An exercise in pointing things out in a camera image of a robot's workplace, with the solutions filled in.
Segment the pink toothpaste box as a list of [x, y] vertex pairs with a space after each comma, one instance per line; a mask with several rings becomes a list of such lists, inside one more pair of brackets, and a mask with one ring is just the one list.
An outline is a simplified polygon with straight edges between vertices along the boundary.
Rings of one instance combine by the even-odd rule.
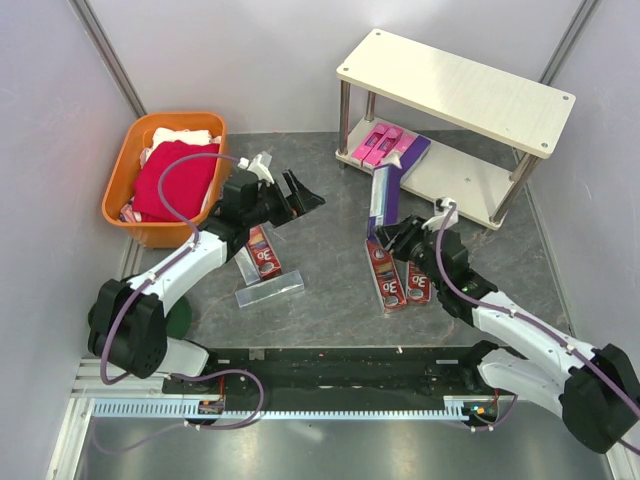
[[415, 141], [416, 136], [412, 134], [403, 134], [389, 153], [385, 156], [383, 164], [392, 164], [397, 168], [401, 168], [401, 157]]
[[371, 167], [377, 166], [379, 161], [374, 159], [372, 151], [387, 133], [389, 128], [390, 126], [388, 124], [376, 123], [351, 154], [351, 157], [359, 161], [361, 165], [367, 164]]
[[397, 127], [390, 127], [384, 137], [380, 140], [380, 142], [376, 145], [375, 149], [372, 151], [374, 155], [374, 159], [378, 160], [379, 163], [381, 160], [389, 153], [392, 147], [396, 144], [398, 139], [402, 136], [403, 130]]

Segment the holographic purple toothpaste box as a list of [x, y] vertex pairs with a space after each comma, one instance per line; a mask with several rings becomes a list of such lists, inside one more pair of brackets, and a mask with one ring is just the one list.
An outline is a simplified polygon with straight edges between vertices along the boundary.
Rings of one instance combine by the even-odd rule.
[[431, 140], [418, 135], [413, 144], [401, 157], [401, 168], [394, 169], [394, 176], [399, 184], [402, 184], [417, 167], [431, 146]]

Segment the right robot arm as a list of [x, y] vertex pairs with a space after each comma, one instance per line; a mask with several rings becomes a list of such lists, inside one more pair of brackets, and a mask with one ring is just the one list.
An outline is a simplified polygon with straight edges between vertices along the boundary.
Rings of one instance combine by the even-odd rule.
[[580, 341], [519, 307], [471, 268], [452, 222], [451, 215], [409, 216], [376, 227], [375, 235], [395, 259], [428, 277], [447, 313], [502, 341], [458, 368], [460, 386], [521, 396], [559, 417], [593, 452], [621, 443], [639, 422], [639, 380], [626, 353]]

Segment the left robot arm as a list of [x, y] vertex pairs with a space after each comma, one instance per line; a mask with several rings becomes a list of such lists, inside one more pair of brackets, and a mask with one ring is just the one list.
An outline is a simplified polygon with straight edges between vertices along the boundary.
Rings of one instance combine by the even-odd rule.
[[206, 348], [167, 333], [169, 313], [203, 277], [225, 265], [247, 244], [252, 228], [265, 222], [278, 227], [324, 205], [324, 199], [286, 170], [290, 189], [237, 170], [222, 188], [206, 220], [188, 240], [154, 268], [128, 280], [109, 280], [100, 288], [90, 321], [88, 349], [100, 360], [100, 376], [117, 383], [110, 365], [124, 376], [145, 379], [156, 372], [184, 377], [198, 393], [219, 382]]

